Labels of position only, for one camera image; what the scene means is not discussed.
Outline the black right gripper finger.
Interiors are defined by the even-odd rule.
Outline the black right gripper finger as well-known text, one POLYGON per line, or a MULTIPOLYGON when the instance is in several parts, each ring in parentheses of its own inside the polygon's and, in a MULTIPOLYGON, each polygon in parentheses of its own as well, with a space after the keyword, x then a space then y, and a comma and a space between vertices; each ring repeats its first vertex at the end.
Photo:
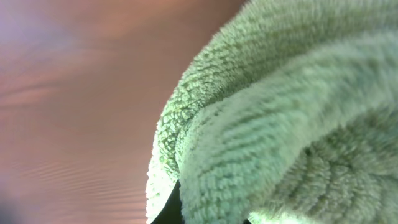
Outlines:
POLYGON ((151 224, 184 224, 179 180, 176 181, 170 197, 167 199, 163 209, 151 224))

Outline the light green microfiber cloth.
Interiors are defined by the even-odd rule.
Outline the light green microfiber cloth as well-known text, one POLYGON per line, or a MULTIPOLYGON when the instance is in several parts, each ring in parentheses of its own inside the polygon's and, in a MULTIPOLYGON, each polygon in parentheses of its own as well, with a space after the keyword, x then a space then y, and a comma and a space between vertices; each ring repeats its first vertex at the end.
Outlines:
POLYGON ((157 124, 146 217, 397 223, 397 0, 249 1, 157 124))

